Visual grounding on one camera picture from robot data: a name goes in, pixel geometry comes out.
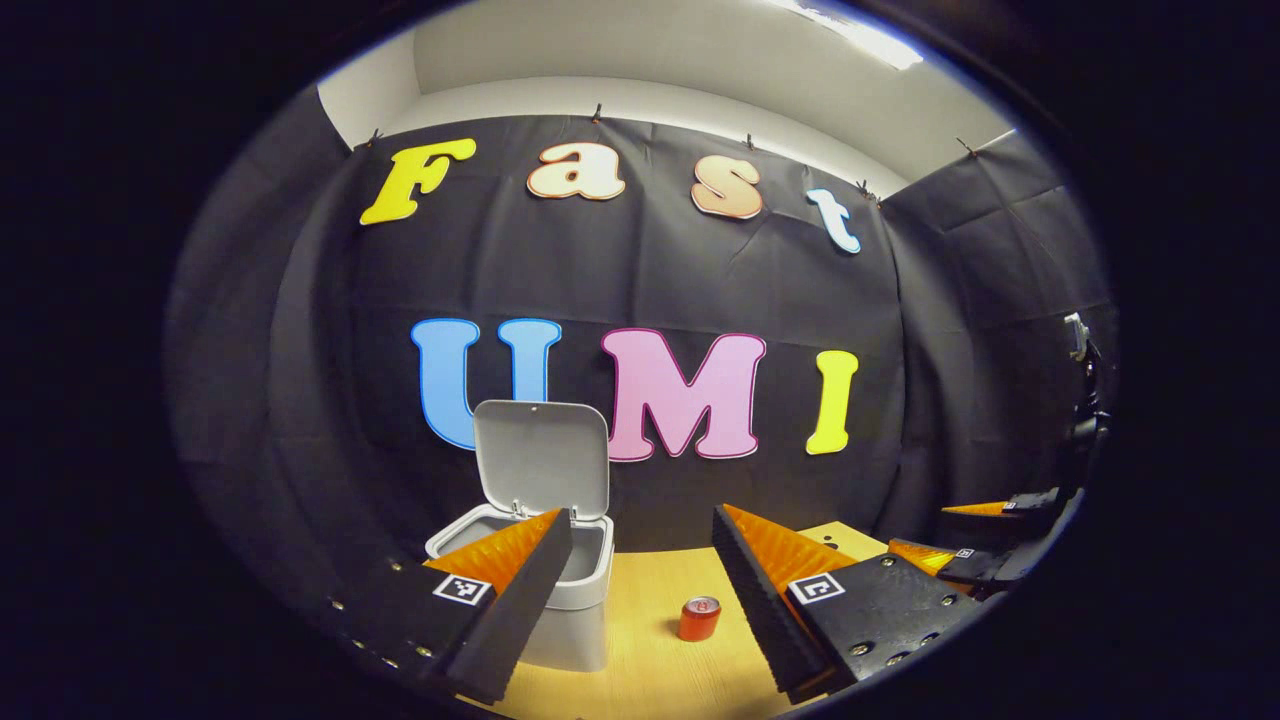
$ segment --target black fabric curtain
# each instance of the black fabric curtain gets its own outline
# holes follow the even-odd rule
[[[398,150],[474,138],[404,219],[361,227]],[[608,201],[525,187],[539,154],[599,142],[627,187]],[[764,210],[700,213],[694,165],[749,160]],[[850,211],[858,255],[828,238],[805,191]],[[1117,366],[1116,313],[1085,218],[1019,135],[877,204],[765,150],[654,123],[516,117],[468,120],[348,152],[314,91],[228,170],[174,284],[168,374],[175,446],[229,544],[312,602],[366,555],[424,556],[445,523],[485,502],[472,452],[428,427],[410,329],[476,323],[472,406],[511,397],[507,319],[563,327],[549,400],[612,421],[616,328],[660,331],[686,378],[722,333],[765,340],[755,386],[759,450],[708,460],[658,442],[613,464],[618,551],[708,544],[730,502],[788,527],[842,520],[879,538],[942,538],[937,509],[1053,484],[1052,455],[1080,391],[1062,316],[1080,311]],[[809,456],[815,356],[859,357],[849,446]],[[695,433],[700,437],[705,430]]]

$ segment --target ceiling light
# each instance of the ceiling light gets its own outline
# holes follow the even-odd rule
[[[840,33],[864,53],[873,55],[900,70],[905,70],[906,68],[924,60],[924,58],[920,58],[919,53],[911,50],[905,42],[897,40],[896,37],[864,23],[832,17],[818,8],[810,6],[810,4],[804,3],[804,0],[765,1],[791,10],[799,15],[804,15],[827,29]]]

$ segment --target peach letter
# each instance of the peach letter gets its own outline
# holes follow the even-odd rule
[[[760,173],[746,160],[708,155],[694,165],[694,205],[708,215],[745,220],[764,208],[764,199],[751,187],[760,182]]]
[[[577,155],[577,160],[567,160]],[[617,150],[595,142],[570,142],[543,150],[543,165],[529,173],[529,192],[539,197],[581,195],[608,200],[622,195],[627,183],[618,179]]]

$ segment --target orange gripper pad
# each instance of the orange gripper pad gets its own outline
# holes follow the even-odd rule
[[[559,509],[508,525],[422,565],[493,584],[499,596],[556,521]]]
[[[961,512],[965,515],[1004,515],[1005,502],[979,502],[978,505],[955,505],[943,507],[943,512]]]
[[[956,553],[950,550],[938,550],[927,544],[909,543],[897,538],[888,541],[888,551],[893,555],[901,555],[908,560],[908,562],[933,577],[937,577],[938,570],[946,568],[947,562],[951,562],[951,560],[956,556]]]
[[[837,552],[818,541],[771,523],[759,515],[726,503],[724,510],[733,519],[742,539],[751,548],[751,555],[768,575],[773,588],[786,598],[787,583],[847,568],[855,562],[852,557]]]

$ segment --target white trash bin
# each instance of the white trash bin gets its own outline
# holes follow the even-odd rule
[[[434,560],[539,512],[568,509],[573,548],[520,660],[603,670],[604,598],[613,569],[604,416],[589,405],[486,400],[475,409],[475,437],[489,502],[426,541],[426,553]]]

